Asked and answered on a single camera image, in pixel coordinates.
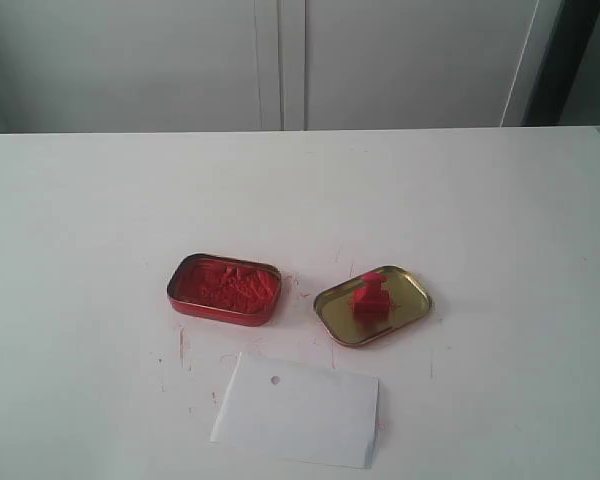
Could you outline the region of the red stamp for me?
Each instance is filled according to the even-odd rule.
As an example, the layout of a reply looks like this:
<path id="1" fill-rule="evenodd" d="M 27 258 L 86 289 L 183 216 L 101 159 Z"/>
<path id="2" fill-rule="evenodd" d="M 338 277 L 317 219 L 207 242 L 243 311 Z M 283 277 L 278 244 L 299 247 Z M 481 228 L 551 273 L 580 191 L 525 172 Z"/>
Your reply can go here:
<path id="1" fill-rule="evenodd" d="M 387 277 L 378 272 L 362 276 L 363 285 L 353 293 L 352 312 L 363 325 L 371 325 L 388 318 L 392 309 L 390 292 L 383 287 Z"/>

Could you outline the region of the white cabinet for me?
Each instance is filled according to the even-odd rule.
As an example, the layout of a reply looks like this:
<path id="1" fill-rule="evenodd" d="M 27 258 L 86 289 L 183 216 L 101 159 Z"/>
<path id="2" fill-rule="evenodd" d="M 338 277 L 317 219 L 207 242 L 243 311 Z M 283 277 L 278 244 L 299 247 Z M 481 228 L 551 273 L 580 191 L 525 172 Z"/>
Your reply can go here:
<path id="1" fill-rule="evenodd" d="M 0 133 L 522 123 L 557 1 L 0 1 Z"/>

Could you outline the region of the dark post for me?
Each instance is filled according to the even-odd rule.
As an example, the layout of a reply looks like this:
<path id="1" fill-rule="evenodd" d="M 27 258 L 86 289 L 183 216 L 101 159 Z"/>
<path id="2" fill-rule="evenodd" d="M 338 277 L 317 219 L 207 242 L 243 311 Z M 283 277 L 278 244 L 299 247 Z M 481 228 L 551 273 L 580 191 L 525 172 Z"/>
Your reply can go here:
<path id="1" fill-rule="evenodd" d="M 600 0 L 562 1 L 521 125 L 558 124 L 600 17 Z"/>

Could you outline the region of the gold tin lid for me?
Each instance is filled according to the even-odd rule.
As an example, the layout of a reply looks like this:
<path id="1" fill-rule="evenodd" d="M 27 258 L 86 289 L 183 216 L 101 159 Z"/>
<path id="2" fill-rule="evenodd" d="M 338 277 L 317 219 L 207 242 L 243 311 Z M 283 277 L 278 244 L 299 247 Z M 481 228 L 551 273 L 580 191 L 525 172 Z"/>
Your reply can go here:
<path id="1" fill-rule="evenodd" d="M 391 294 L 392 309 L 386 320 L 363 325 L 352 312 L 354 291 L 363 285 L 369 272 L 387 277 L 383 287 Z M 360 347 L 426 317 L 433 305 L 429 293 L 408 271 L 398 266 L 382 266 L 351 278 L 319 293 L 313 309 L 331 338 L 347 347 Z"/>

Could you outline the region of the white paper card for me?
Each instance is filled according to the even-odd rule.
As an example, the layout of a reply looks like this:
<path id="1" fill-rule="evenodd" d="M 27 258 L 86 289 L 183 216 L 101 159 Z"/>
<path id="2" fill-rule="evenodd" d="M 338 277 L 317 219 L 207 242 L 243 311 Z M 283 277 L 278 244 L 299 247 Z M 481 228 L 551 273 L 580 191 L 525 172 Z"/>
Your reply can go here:
<path id="1" fill-rule="evenodd" d="M 379 379 L 240 353 L 210 440 L 285 460 L 365 469 Z"/>

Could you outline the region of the red ink pad tin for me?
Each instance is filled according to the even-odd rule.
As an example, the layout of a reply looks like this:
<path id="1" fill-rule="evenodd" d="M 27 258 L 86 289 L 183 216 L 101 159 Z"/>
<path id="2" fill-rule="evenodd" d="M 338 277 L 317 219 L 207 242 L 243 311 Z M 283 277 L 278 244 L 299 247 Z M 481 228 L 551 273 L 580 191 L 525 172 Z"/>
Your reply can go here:
<path id="1" fill-rule="evenodd" d="M 166 288 L 179 313 L 246 327 L 272 318 L 281 291 L 272 265 L 204 253 L 183 259 Z"/>

